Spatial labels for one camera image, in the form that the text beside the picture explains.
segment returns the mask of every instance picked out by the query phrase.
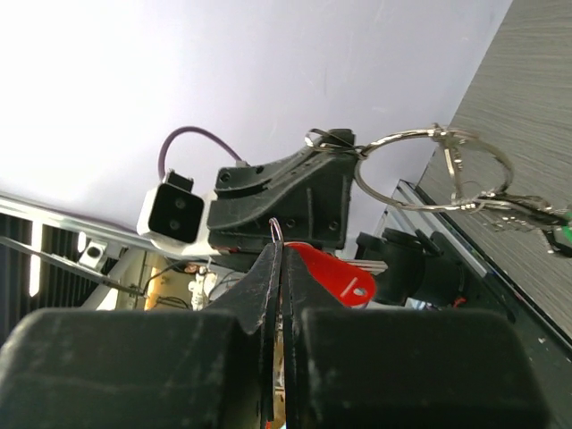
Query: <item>metal hook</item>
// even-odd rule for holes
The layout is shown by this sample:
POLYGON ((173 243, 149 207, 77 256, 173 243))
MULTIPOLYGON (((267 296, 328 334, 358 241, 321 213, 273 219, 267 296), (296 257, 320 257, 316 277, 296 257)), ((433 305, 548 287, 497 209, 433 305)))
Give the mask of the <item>metal hook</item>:
POLYGON ((280 227, 278 219, 273 217, 272 219, 270 219, 270 221, 268 221, 268 223, 270 223, 270 233, 272 234, 272 243, 275 243, 276 241, 283 243, 284 236, 282 235, 282 228, 280 227))

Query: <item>green object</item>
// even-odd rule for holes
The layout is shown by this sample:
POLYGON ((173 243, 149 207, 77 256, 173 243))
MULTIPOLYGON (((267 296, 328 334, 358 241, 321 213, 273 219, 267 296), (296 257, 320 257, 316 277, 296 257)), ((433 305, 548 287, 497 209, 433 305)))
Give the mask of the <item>green object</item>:
MULTIPOLYGON (((572 212, 567 212, 565 216, 567 219, 572 219, 572 212)), ((562 228, 562 231, 564 232, 564 237, 566 237, 568 241, 572 242, 572 231, 570 230, 570 227, 565 226, 562 228)))

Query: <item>white backdrop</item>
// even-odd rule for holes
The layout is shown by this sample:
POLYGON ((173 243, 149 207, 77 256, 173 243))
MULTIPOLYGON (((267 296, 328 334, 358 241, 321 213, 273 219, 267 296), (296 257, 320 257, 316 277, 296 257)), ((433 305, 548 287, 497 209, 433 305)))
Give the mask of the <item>white backdrop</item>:
MULTIPOLYGON (((447 123, 509 0, 0 0, 0 192, 134 228, 163 139, 204 127, 251 164, 313 127, 358 144, 447 123)), ((366 177, 416 181, 428 141, 366 177)), ((211 189, 232 165, 199 136, 167 163, 211 189)), ((383 206, 354 189, 349 235, 383 206)))

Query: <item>purple cable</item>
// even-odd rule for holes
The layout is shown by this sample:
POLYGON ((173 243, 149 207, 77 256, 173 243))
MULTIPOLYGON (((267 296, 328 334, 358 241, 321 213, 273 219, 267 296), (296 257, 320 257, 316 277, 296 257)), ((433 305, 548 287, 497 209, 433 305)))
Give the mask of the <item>purple cable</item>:
POLYGON ((234 158, 235 161, 242 161, 242 158, 239 156, 239 154, 237 154, 234 151, 234 149, 232 149, 232 147, 224 143, 222 139, 215 136, 212 132, 199 127, 180 127, 177 130, 173 131, 171 134, 169 134, 169 136, 165 139, 163 145, 161 146, 161 150, 159 152, 159 159, 157 160, 157 168, 159 171, 160 180, 162 180, 166 175, 165 158, 167 157, 167 152, 169 151, 169 147, 177 137, 186 132, 193 132, 205 136, 206 138, 216 143, 219 147, 224 149, 227 154, 229 154, 230 156, 232 156, 232 158, 234 158))

